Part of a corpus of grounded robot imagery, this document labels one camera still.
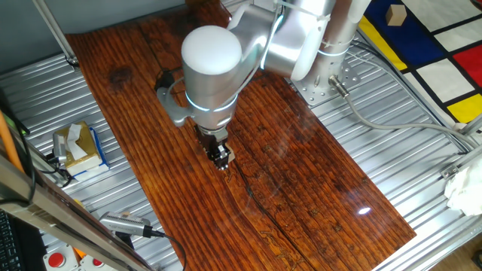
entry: gray cable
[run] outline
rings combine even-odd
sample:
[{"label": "gray cable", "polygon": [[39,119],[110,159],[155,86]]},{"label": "gray cable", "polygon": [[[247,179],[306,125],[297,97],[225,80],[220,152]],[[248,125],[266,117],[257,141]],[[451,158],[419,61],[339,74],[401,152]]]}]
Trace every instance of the gray cable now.
[{"label": "gray cable", "polygon": [[436,129],[442,132],[447,132],[455,137],[457,137],[460,140],[463,140],[464,142],[467,142],[471,147],[477,148],[478,145],[475,144],[472,140],[470,140],[467,136],[461,134],[460,132],[456,132],[452,129],[448,129],[446,127],[436,125],[436,124],[431,124],[431,123],[406,123],[406,124],[400,124],[400,125],[381,125],[381,124],[376,124],[372,123],[369,120],[365,119],[360,115],[358,110],[356,110],[355,105],[352,102],[352,98],[348,95],[345,97],[346,102],[350,106],[350,108],[353,111],[353,114],[365,125],[370,126],[374,129],[408,129],[408,128],[429,128],[429,129]]},{"label": "gray cable", "polygon": [[178,84],[179,82],[183,81],[183,80],[184,80],[184,76],[181,77],[181,78],[179,78],[178,80],[174,81],[174,83],[172,83],[172,84],[169,86],[169,88],[167,89],[166,95],[169,95],[169,94],[171,93],[172,89],[174,88],[174,86],[175,86],[176,84]]}]

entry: red button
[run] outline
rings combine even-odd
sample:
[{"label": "red button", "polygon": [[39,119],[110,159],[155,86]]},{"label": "red button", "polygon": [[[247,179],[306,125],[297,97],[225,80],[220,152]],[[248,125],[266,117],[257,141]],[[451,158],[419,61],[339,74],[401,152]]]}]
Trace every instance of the red button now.
[{"label": "red button", "polygon": [[61,267],[66,262],[62,254],[56,252],[48,258],[48,265],[51,267]]},{"label": "red button", "polygon": [[97,259],[93,259],[92,263],[95,267],[101,267],[101,266],[104,265],[103,262],[101,262],[100,260],[97,260]]}]

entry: colorful mat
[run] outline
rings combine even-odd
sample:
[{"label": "colorful mat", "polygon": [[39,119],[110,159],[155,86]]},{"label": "colorful mat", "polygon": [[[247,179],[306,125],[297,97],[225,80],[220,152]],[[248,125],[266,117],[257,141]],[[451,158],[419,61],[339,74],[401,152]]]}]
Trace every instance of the colorful mat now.
[{"label": "colorful mat", "polygon": [[[405,5],[402,26],[387,26]],[[482,12],[469,0],[373,0],[361,29],[450,123],[482,114]]]}]

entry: wooden tabletop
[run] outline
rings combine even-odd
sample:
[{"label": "wooden tabletop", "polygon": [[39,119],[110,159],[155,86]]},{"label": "wooden tabletop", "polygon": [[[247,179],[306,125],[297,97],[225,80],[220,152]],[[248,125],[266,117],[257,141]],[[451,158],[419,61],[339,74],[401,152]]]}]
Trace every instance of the wooden tabletop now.
[{"label": "wooden tabletop", "polygon": [[164,230],[189,270],[373,269],[415,233],[283,78],[259,73],[241,92],[227,171],[157,101],[156,79],[182,76],[184,37],[228,17],[210,2],[68,36]]}]

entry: yellow square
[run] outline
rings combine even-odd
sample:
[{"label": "yellow square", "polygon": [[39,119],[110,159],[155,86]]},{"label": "yellow square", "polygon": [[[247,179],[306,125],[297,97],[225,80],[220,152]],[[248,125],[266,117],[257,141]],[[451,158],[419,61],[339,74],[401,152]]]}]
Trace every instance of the yellow square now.
[{"label": "yellow square", "polygon": [[482,95],[477,94],[447,108],[460,123],[468,123],[482,114]]}]

